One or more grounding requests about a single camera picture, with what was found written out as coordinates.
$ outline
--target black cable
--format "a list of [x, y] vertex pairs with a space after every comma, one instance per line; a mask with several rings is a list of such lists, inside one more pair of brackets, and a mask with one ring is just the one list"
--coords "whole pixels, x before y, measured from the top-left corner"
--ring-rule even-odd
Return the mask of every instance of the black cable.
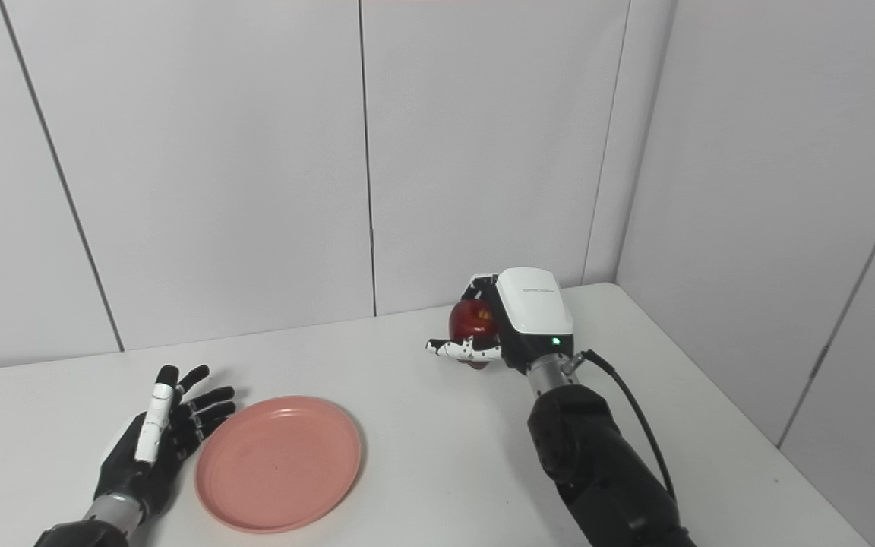
[[640, 426], [643, 427], [643, 433], [646, 434], [646, 440], [650, 443], [650, 449], [653, 449], [653, 457], [657, 459], [657, 466], [660, 467], [660, 475], [664, 478], [664, 488], [667, 489], [667, 494], [669, 494], [674, 501], [677, 501], [677, 495], [674, 494], [674, 482], [671, 481], [670, 471], [667, 471], [667, 463], [664, 461], [664, 454], [661, 454], [660, 446], [657, 444], [657, 439], [653, 436], [653, 430], [650, 429], [650, 424], [646, 421], [646, 416], [643, 415], [643, 411], [640, 409], [640, 403], [638, 403], [637, 399], [633, 396], [633, 392], [630, 391], [630, 388], [626, 387], [626, 382], [623, 381], [621, 376], [619, 376], [617, 369], [614, 369], [614, 366], [603, 357], [599, 356], [596, 351], [587, 349], [586, 351], [583, 351], [583, 357], [596, 363], [596, 365], [603, 369], [605, 373], [609, 374], [610, 377], [617, 382], [617, 385], [619, 385], [623, 394], [626, 395], [626, 400], [630, 401], [630, 406], [633, 407], [633, 412], [636, 413], [637, 419], [640, 421]]

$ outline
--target wall seam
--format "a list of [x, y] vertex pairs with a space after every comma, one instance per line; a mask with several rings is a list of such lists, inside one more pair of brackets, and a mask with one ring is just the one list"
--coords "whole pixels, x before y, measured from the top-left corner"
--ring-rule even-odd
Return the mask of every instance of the wall seam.
[[374, 294], [374, 317], [377, 315], [376, 305], [376, 252], [374, 248], [374, 193], [371, 189], [371, 136], [369, 136], [369, 121], [367, 117], [367, 56], [364, 49], [364, 0], [357, 0], [357, 11], [360, 21], [360, 78], [364, 96], [364, 159], [367, 163], [367, 218], [369, 235], [371, 236], [371, 290]]
[[826, 360], [826, 354], [829, 354], [832, 343], [834, 342], [834, 340], [836, 340], [836, 335], [839, 334], [839, 328], [843, 325], [843, 321], [846, 320], [846, 315], [850, 312], [850, 307], [853, 305], [853, 301], [855, 297], [857, 297], [857, 293], [860, 292], [860, 287], [864, 282], [866, 278], [866, 273], [869, 271], [870, 266], [872, 266], [874, 259], [875, 242], [873, 242], [873, 247], [869, 251], [869, 255], [866, 257], [864, 266], [862, 266], [862, 269], [860, 270], [860, 276], [857, 277], [857, 280], [853, 284], [853, 288], [851, 288], [850, 290], [850, 294], [847, 295], [846, 302], [845, 304], [843, 304], [843, 308], [839, 312], [839, 316], [836, 319], [836, 324], [832, 326], [832, 331], [829, 333], [829, 339], [826, 340], [826, 345], [824, 345], [822, 350], [820, 350], [819, 356], [816, 357], [816, 363], [813, 364], [812, 370], [809, 371], [809, 378], [808, 380], [806, 380], [805, 387], [802, 388], [802, 394], [799, 395], [798, 402], [795, 403], [795, 408], [792, 409], [792, 414], [789, 415], [788, 422], [785, 423], [785, 429], [782, 430], [782, 435], [779, 436], [779, 440], [777, 443], [775, 443], [775, 447], [781, 449], [782, 443], [785, 443], [785, 437], [788, 437], [788, 430], [791, 429], [793, 423], [795, 423], [795, 419], [798, 417], [800, 409], [802, 409], [802, 403], [809, 395], [809, 390], [812, 388], [812, 383], [816, 380], [816, 375], [819, 374], [820, 369], [822, 369], [823, 361]]
[[589, 264], [589, 246], [593, 242], [593, 225], [596, 223], [596, 209], [600, 204], [600, 185], [603, 184], [603, 166], [607, 163], [607, 150], [610, 149], [610, 125], [614, 118], [614, 108], [617, 107], [617, 89], [619, 85], [619, 75], [623, 66], [623, 46], [626, 45], [626, 29], [630, 24], [630, 8], [633, 6], [633, 0], [629, 0], [626, 4], [626, 15], [623, 17], [623, 34], [621, 35], [621, 52], [617, 59], [617, 75], [614, 76], [614, 94], [610, 97], [610, 113], [607, 115], [607, 134], [603, 139], [603, 152], [600, 155], [600, 174], [596, 180], [596, 194], [593, 196], [593, 215], [589, 218], [589, 232], [586, 233], [586, 251], [583, 252], [583, 274], [580, 276], [580, 285], [586, 282], [586, 266]]
[[55, 143], [52, 141], [52, 134], [49, 132], [49, 126], [46, 124], [46, 116], [43, 113], [42, 105], [39, 104], [39, 96], [36, 94], [36, 89], [32, 84], [32, 77], [29, 75], [29, 68], [25, 65], [25, 58], [22, 56], [22, 49], [18, 45], [18, 38], [15, 36], [15, 29], [11, 24], [9, 11], [6, 10], [4, 0], [0, 0], [0, 11], [2, 11], [2, 20], [5, 22], [6, 30], [9, 32], [9, 39], [15, 51], [15, 58], [18, 60], [18, 65], [22, 71], [22, 77], [25, 80], [25, 87], [29, 91], [29, 97], [32, 99], [32, 106], [36, 111], [36, 117], [39, 119], [39, 126], [43, 130], [46, 138], [46, 146], [49, 147], [49, 155], [52, 157], [52, 165], [56, 169], [56, 175], [59, 177], [59, 183], [63, 187], [63, 195], [66, 197], [66, 204], [70, 208], [70, 214], [73, 216], [73, 223], [76, 225], [77, 233], [80, 236], [80, 243], [83, 245], [84, 253], [87, 254], [87, 262], [90, 263], [90, 271], [93, 273], [93, 281], [96, 283], [96, 289], [100, 292], [100, 300], [103, 302], [104, 312], [107, 314], [107, 320], [110, 322], [110, 328], [114, 333], [114, 339], [117, 340], [117, 350], [124, 351], [124, 342], [121, 340], [121, 332], [117, 328], [117, 321], [114, 319], [114, 314], [110, 308], [110, 301], [107, 299], [107, 291], [103, 288], [103, 283], [100, 280], [100, 271], [97, 270], [96, 261], [93, 259], [93, 252], [90, 250], [90, 243], [87, 241], [87, 234], [83, 228], [83, 222], [80, 221], [80, 214], [77, 212], [76, 204], [73, 202], [73, 194], [70, 192], [69, 184], [66, 181], [66, 174], [63, 171], [62, 164], [59, 162], [59, 153], [56, 152]]
[[633, 218], [633, 209], [637, 200], [637, 187], [640, 186], [640, 172], [643, 169], [643, 156], [646, 155], [646, 145], [650, 139], [650, 125], [653, 125], [653, 111], [657, 105], [657, 97], [660, 97], [660, 79], [664, 74], [664, 65], [667, 62], [667, 48], [670, 46], [671, 34], [674, 32], [674, 15], [677, 14], [677, 9], [678, 3], [677, 0], [674, 0], [671, 3], [671, 13], [667, 15], [664, 44], [660, 49], [659, 66], [657, 67], [657, 76], [653, 81], [653, 94], [650, 97], [650, 105], [646, 109], [646, 124], [643, 125], [643, 145], [640, 148], [640, 153], [637, 155], [633, 181], [630, 185], [630, 200], [627, 202], [626, 218], [623, 219], [623, 232], [621, 233], [619, 249], [617, 249], [617, 263], [614, 265], [614, 280], [612, 280], [616, 284], [619, 284], [619, 269], [621, 269], [623, 249], [626, 247], [627, 232], [630, 228], [630, 221]]

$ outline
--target pink plate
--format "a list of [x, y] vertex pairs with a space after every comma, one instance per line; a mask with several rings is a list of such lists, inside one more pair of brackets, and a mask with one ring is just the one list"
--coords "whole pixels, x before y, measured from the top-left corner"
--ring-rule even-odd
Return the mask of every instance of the pink plate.
[[236, 413], [205, 442], [194, 488], [227, 526], [285, 532], [330, 512], [360, 467], [360, 435], [342, 409], [277, 397]]

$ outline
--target red apple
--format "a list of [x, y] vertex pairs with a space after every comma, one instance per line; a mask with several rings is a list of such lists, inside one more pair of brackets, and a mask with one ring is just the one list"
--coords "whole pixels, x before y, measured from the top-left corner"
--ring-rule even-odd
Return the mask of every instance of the red apple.
[[[451, 309], [448, 318], [448, 331], [453, 339], [469, 336], [492, 336], [498, 333], [491, 308], [483, 300], [461, 300]], [[482, 370], [488, 365], [484, 363], [468, 363], [473, 369]]]

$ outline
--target white table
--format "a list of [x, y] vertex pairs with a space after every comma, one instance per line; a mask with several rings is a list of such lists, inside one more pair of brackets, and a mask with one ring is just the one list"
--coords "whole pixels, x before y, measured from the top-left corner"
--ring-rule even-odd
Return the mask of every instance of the white table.
[[[628, 295], [610, 284], [563, 295], [577, 349], [607, 357], [643, 405], [699, 547], [866, 545]], [[235, 385], [242, 405], [287, 394], [336, 402], [359, 422], [365, 463], [323, 519], [251, 536], [201, 508], [191, 461], [173, 506], [135, 545], [587, 545], [535, 459], [525, 378], [501, 363], [477, 372], [423, 350], [447, 332], [447, 316], [448, 308], [426, 309], [0, 369], [0, 546], [31, 546], [46, 527], [82, 516], [105, 447], [146, 408], [167, 362], [209, 363], [211, 384]], [[615, 385], [588, 364], [580, 380], [608, 398], [655, 470]]]

